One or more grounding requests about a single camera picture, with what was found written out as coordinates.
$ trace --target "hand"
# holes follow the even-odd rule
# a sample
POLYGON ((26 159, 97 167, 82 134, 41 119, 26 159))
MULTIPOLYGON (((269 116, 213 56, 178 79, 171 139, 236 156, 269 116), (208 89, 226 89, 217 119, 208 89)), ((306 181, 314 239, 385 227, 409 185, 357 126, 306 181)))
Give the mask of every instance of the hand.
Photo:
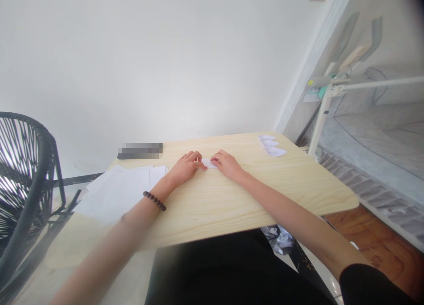
POLYGON ((229 153, 220 150, 211 158, 211 163, 228 178, 235 182, 240 182, 247 172, 239 165, 237 160, 229 153))
POLYGON ((206 170, 206 167, 202 162, 202 155, 198 151, 190 151, 184 154, 172 169, 165 175, 175 187, 179 187, 187 180, 193 178, 196 169, 200 168, 206 170))

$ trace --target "black chair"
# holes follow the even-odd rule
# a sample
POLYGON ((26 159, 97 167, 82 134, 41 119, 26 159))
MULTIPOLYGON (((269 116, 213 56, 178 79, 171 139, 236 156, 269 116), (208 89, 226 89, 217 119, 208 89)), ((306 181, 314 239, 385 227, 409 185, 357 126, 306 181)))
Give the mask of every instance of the black chair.
POLYGON ((0 112, 0 290, 65 205, 53 136, 32 118, 0 112), (55 169, 61 206, 52 213, 55 169))

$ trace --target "white pole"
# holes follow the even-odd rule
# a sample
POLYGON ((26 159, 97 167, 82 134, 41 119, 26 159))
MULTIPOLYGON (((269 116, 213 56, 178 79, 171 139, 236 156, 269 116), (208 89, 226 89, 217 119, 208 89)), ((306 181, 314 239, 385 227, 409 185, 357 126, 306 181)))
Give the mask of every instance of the white pole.
POLYGON ((330 92, 331 86, 328 86, 324 97, 321 101, 321 106, 318 111, 317 121, 315 122, 314 132, 312 133, 312 138, 310 140, 308 155, 314 159, 317 159, 315 156, 315 151, 317 150, 319 137, 321 136, 322 128, 324 127, 324 122, 326 121, 328 108, 330 106, 331 97, 330 92))
POLYGON ((331 73, 331 71, 333 70, 335 65, 336 65, 336 62, 331 62, 330 65, 328 65, 328 68, 325 71, 324 76, 328 76, 331 73))
POLYGON ((373 88, 378 86, 392 86, 392 85, 403 85, 403 84, 414 84, 414 83, 424 83, 424 76, 409 77, 409 78, 397 79, 397 80, 349 84, 349 85, 345 85, 343 89, 352 90, 352 89, 361 89, 361 88, 373 88))

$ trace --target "forearm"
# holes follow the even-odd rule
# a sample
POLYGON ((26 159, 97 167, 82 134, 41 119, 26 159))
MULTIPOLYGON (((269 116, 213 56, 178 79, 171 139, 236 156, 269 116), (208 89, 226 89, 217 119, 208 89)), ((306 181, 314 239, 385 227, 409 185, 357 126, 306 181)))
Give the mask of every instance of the forearm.
POLYGON ((248 173, 238 182, 283 228, 314 253, 337 279, 350 264, 369 265, 364 256, 341 234, 285 195, 248 173))
MULTIPOLYGON (((151 193, 164 203, 175 187, 165 176, 151 193)), ((51 305, 98 304, 137 251, 159 211, 159 207, 149 198, 140 200, 126 213, 125 222, 119 221, 78 266, 55 295, 51 305)))

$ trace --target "green object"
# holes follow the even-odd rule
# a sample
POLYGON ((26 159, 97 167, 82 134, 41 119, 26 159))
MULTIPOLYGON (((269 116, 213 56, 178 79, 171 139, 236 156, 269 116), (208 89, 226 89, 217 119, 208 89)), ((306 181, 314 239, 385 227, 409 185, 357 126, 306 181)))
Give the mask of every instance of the green object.
POLYGON ((318 92, 318 97, 319 97, 319 99, 322 99, 322 98, 324 97, 324 93, 326 92, 327 87, 328 87, 328 86, 324 86, 323 88, 320 88, 320 89, 319 89, 319 92, 318 92))

